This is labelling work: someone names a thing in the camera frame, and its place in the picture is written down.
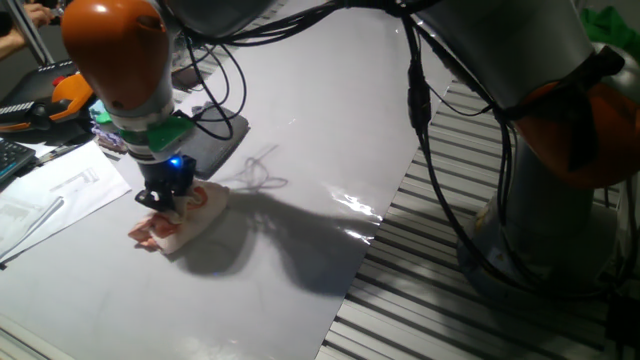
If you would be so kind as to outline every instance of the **paper document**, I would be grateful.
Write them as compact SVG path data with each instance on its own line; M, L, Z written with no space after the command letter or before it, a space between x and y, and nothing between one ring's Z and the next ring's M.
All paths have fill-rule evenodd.
M37 229L30 231L17 247L0 256L0 262L29 249L131 190L94 142L18 179L7 190L14 185L21 186L21 183L37 184L37 188L50 196L60 197L63 204Z
M29 149L33 149L36 151L36 155L35 157L39 158L43 155L46 155L50 152L52 152L53 150L55 150L57 148L57 146L49 146L49 145L45 145L44 143L41 144L25 144L25 143L20 143L20 145L22 146L26 146Z
M15 182L0 195L0 258L60 209L64 201L37 184Z

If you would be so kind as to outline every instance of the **electronic device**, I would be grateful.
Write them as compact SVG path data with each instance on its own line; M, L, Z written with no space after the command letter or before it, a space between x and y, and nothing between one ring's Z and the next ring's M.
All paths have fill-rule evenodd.
M0 138L0 184L35 161L35 150Z

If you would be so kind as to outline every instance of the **black cable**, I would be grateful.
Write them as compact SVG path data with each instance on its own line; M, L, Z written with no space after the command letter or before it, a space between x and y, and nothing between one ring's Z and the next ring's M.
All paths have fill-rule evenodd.
M627 206L629 207L629 230L631 231L631 248L629 249L627 261L623 264L620 276L618 277L619 285L633 275L633 271L635 270L638 262L638 249L640 242L640 232L638 231L638 225L636 223L636 202L633 196L633 178L628 179L626 185Z
M330 1L326 4L307 9L298 14L259 26L252 30L245 30L227 37L207 40L213 44L225 44L237 47L271 44L299 34L342 7L343 6L338 5L334 1ZM250 41L255 38L265 37L270 37L270 39Z
M607 209L611 207L611 204L609 203L609 187L608 186L604 188L604 207Z
M464 113L464 112L454 108L451 104L449 104L449 102L447 102L442 96L440 96L440 94L438 94L438 92L434 88L431 87L431 85L429 85L429 88L431 89L431 92L433 92L438 97L438 99L440 99L440 101L443 104L446 105L446 107L448 107L449 109L451 109L451 111L455 112L458 115L462 115L462 116L466 116L466 117L474 117L474 116L485 114L485 113L491 111L491 109L493 109L493 105L490 104L490 105L487 105L487 107L485 107L484 109L482 109L482 110L480 110L478 112L475 112L475 113Z
M240 64L238 63L236 58L233 56L231 51L229 51L229 49L225 45L220 45L220 47L227 53L227 55L229 56L231 61L233 61L233 64L235 65L236 69L238 69L238 74L240 74L240 79L242 80L242 102L240 103L240 108L238 109L238 111L236 111L233 115L231 115L229 117L224 117L224 114L221 113L223 118L222 119L217 119L217 120L208 120L208 119L202 119L201 118L202 115L206 111L209 111L212 108L216 107L215 103L213 105L211 105L211 106L207 106L207 107L203 108L202 110L200 110L198 112L198 114L194 115L194 118L196 118L200 122L220 122L220 121L233 120L233 119L235 119L236 117L238 117L240 115L242 110L244 110L245 105L247 104L247 92L248 92L248 89L247 89L247 79L244 76L244 71L242 71L242 67L240 67Z
M202 56L201 58L199 58L199 59L197 59L197 60L196 60L196 64L199 64L199 63L203 62L203 61L204 61L204 60L206 60L208 57L209 57L209 53L204 54L204 56ZM183 71L185 71L185 70L188 70L188 69L190 69L190 68L192 68L192 67L193 67L193 63L191 63L191 64L189 64L189 65L185 65L184 67L181 67L181 68L180 68L180 69L178 69L178 70L172 71L172 72L171 72L171 75L179 74L179 73L181 73L181 72L183 72Z
M224 83L225 83L227 91L224 94L224 99L222 99L220 101L220 105L222 106L225 102L227 102L227 100L229 99L229 94L231 93L231 86L229 84L229 77L227 76L227 71L224 69L224 66L222 65L222 62L220 61L220 59L218 59L216 54L213 52L215 47L213 49L211 49L211 48L209 48L208 46L205 45L205 49L207 49L207 53L209 53L209 56L211 56L213 58L213 60L218 64L218 67L220 68L220 70L222 71L222 75L224 76Z
M202 73L200 73L200 68L198 68L198 64L196 63L196 57L193 55L193 47L191 46L191 39L187 39L186 43L187 43L187 50L189 51L189 57L191 57L191 62L193 63L192 64L193 65L193 69L195 70L196 76L198 77L198 81L200 81L200 84L202 84L202 88L207 93L207 95L209 96L209 99L214 104L216 109L218 109L218 112L220 112L220 116L222 116L223 121L227 124L227 128L229 129L229 135L228 136L216 135L216 134L212 133L211 131L205 129L202 125L198 124L198 119L192 118L192 121L195 122L196 126L200 130L202 130L205 134L211 136L214 139L231 140L231 139L233 139L233 126L231 125L231 122L229 121L229 118L227 117L227 115L225 114L224 110L222 109L222 107L220 106L218 101L216 100L215 96L213 96L213 93L211 93L211 90L209 90L209 87L207 86L207 84L204 81L204 78L202 77Z

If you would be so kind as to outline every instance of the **orange object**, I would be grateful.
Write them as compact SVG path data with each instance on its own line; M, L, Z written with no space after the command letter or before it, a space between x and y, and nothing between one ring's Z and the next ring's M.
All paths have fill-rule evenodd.
M11 131L26 130L26 129L29 128L29 126L31 126L31 123L22 123L22 124L15 124L15 125L9 125L9 126L0 126L0 132L11 132Z
M546 94L555 85L534 91L525 103ZM568 171L570 124L533 116L514 124L538 158L567 184L577 188L611 186L640 170L640 105L603 83L591 88L587 96L598 134L598 155L576 171Z
M62 37L69 56L105 105L143 105L162 79L169 37L144 0L75 0L65 10Z
M93 90L82 75L76 74L65 78L56 86L55 90L53 90L51 102L56 103L61 100L71 100L71 104L67 106L67 110L58 114L49 115L49 117L51 120L57 121L76 114L92 95Z

